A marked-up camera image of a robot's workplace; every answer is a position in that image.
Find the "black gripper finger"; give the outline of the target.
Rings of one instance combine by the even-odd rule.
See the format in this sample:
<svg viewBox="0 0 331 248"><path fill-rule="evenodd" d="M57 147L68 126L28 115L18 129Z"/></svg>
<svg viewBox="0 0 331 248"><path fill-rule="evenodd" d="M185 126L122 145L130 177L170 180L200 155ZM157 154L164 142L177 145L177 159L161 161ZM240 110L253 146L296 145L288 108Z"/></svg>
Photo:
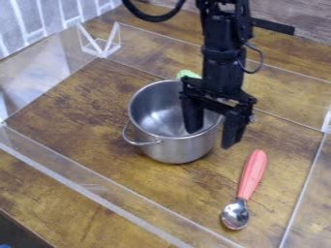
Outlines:
<svg viewBox="0 0 331 248"><path fill-rule="evenodd" d="M204 108L196 99L181 96L185 131L192 134L202 127Z"/></svg>
<svg viewBox="0 0 331 248"><path fill-rule="evenodd" d="M229 149L241 140L245 126L250 122L252 113L248 111L230 110L225 115L222 128L221 148Z"/></svg>

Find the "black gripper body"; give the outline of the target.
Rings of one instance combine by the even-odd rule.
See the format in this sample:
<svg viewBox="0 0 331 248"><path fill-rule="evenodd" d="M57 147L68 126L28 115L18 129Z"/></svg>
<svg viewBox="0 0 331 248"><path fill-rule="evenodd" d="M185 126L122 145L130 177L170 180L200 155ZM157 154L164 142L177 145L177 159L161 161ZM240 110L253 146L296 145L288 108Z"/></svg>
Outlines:
<svg viewBox="0 0 331 248"><path fill-rule="evenodd" d="M196 99L204 110L208 109L217 114L226 115L230 110L248 111L252 113L257 99L241 89L234 92L217 92L201 85L201 78L181 77L182 95Z"/></svg>

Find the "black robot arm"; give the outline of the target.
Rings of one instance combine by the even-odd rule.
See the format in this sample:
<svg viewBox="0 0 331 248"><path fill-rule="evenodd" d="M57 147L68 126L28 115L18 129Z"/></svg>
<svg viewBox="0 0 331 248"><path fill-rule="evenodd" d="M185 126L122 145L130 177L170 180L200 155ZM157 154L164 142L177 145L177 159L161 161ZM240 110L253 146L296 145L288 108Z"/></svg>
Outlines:
<svg viewBox="0 0 331 248"><path fill-rule="evenodd" d="M224 118L221 148L240 142L257 99L241 90L246 41L252 38L248 0L194 0L204 45L201 78L181 77L185 131L204 124L204 110Z"/></svg>

